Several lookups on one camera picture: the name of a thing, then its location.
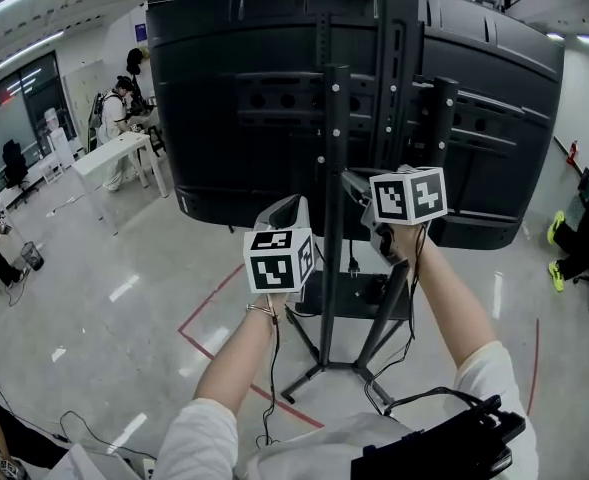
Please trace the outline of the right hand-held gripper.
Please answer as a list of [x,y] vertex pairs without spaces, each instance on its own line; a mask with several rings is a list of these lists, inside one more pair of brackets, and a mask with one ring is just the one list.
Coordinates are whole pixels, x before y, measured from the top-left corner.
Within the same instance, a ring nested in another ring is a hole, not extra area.
[[348,195],[364,208],[360,222],[370,232],[370,245],[390,266],[402,262],[392,246],[394,225],[416,226],[447,214],[441,167],[347,169],[341,180]]

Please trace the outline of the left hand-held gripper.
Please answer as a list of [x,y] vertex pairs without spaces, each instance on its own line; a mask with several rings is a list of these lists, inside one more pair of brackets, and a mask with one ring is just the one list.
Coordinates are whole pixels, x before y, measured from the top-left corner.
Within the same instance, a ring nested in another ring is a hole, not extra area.
[[316,265],[307,198],[288,196],[263,210],[244,235],[243,257],[252,293],[301,303]]

